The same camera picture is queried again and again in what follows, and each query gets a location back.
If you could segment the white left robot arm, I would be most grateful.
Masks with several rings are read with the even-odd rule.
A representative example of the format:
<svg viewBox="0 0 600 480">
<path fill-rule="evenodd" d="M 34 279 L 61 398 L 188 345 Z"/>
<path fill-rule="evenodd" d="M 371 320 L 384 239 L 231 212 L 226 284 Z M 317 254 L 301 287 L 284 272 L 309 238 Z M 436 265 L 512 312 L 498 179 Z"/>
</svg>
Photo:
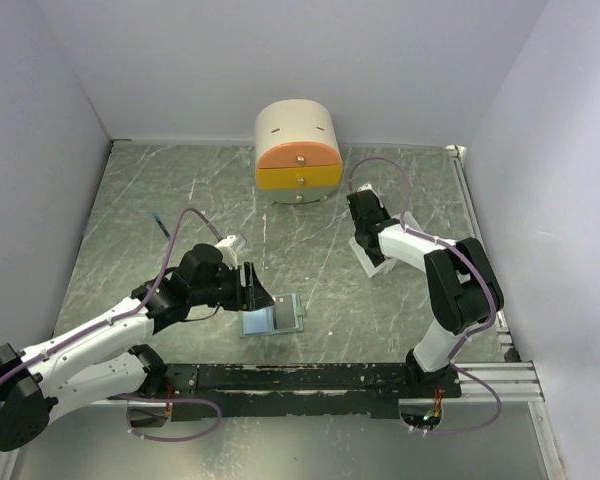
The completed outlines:
<svg viewBox="0 0 600 480">
<path fill-rule="evenodd" d="M 94 401 L 137 392 L 161 395 L 166 366 L 147 340 L 184 323 L 192 308 L 252 312 L 275 303 L 252 263 L 227 245 L 197 244 L 175 267 L 95 319 L 17 350 L 0 346 L 0 451 L 16 450 L 50 423 Z"/>
</svg>

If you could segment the black VIP credit card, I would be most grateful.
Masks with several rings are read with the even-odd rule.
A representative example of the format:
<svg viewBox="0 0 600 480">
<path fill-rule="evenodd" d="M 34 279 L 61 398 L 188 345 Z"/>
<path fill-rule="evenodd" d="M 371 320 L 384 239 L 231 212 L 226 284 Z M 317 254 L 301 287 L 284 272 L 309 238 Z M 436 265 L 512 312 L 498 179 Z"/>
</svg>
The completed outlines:
<svg viewBox="0 0 600 480">
<path fill-rule="evenodd" d="M 280 295 L 276 298 L 274 328 L 276 331 L 292 330 L 297 326 L 295 296 Z"/>
</svg>

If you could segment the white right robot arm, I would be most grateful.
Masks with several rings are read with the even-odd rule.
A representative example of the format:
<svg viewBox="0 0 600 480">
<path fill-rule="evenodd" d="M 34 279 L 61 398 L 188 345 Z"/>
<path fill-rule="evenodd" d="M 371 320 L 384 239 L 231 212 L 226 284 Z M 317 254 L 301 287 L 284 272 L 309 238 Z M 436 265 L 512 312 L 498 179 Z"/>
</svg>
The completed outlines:
<svg viewBox="0 0 600 480">
<path fill-rule="evenodd" d="M 347 195 L 354 222 L 350 247 L 367 277 L 402 262 L 423 272 L 434 320 L 405 358 L 404 377 L 387 386 L 415 397 L 428 396 L 453 381 L 451 360 L 468 339 L 488 329 L 504 306 L 504 296 L 481 242 L 447 240 L 417 230 L 403 215 L 389 215 L 376 193 Z"/>
</svg>

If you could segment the mint green card holder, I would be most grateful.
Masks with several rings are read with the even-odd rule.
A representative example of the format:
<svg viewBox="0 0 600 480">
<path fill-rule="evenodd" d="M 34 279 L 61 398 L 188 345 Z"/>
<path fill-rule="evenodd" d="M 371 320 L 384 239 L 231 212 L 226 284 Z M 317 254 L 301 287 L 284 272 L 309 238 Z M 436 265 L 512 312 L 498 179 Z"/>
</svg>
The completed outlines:
<svg viewBox="0 0 600 480">
<path fill-rule="evenodd" d="M 240 334 L 242 338 L 255 336 L 271 336 L 280 334 L 298 333 L 304 330 L 304 319 L 307 311 L 303 305 L 300 295 L 289 293 L 295 296 L 295 312 L 297 326 L 292 330 L 276 331 L 274 328 L 275 305 L 269 308 L 263 308 L 251 312 L 239 313 Z"/>
</svg>

